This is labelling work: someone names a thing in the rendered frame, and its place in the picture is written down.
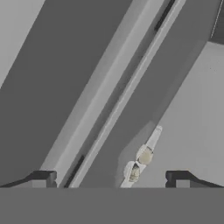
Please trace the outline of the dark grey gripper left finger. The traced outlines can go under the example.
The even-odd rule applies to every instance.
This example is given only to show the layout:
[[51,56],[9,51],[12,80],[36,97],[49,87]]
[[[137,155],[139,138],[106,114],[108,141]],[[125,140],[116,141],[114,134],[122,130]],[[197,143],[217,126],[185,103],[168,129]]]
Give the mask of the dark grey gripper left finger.
[[23,188],[55,188],[56,171],[33,171],[31,174],[17,181],[1,185],[1,188],[23,187]]

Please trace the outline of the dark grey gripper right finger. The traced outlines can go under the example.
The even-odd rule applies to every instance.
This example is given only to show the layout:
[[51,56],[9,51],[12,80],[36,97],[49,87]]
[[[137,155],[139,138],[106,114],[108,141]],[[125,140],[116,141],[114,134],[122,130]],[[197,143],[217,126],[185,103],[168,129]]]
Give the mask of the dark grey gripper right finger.
[[222,188],[222,185],[199,179],[189,171],[167,171],[165,178],[166,188]]

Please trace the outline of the beige dumpling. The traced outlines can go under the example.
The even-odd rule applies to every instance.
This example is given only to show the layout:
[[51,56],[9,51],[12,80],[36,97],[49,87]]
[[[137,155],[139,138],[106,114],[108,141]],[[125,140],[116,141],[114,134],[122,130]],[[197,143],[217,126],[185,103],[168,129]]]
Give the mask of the beige dumpling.
[[153,151],[146,147],[143,149],[138,157],[138,162],[142,165],[148,165],[153,158]]
[[137,164],[134,164],[130,172],[129,181],[137,182],[139,176],[140,176],[140,167]]

